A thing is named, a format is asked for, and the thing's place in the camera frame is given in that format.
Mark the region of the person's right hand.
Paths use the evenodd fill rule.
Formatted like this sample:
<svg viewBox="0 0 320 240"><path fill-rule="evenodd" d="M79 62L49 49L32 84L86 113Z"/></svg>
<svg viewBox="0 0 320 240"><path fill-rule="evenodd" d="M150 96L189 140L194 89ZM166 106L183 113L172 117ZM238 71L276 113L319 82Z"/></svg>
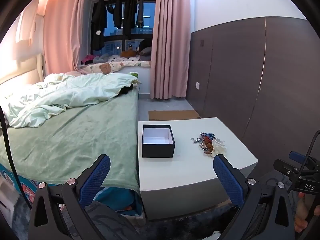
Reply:
<svg viewBox="0 0 320 240"><path fill-rule="evenodd" d="M311 207L315 199L314 195L300 192L298 198L295 214L295 232L300 233L308 226L306 218L310 210L313 211L314 216L319 216L319 205L314 208Z"/></svg>

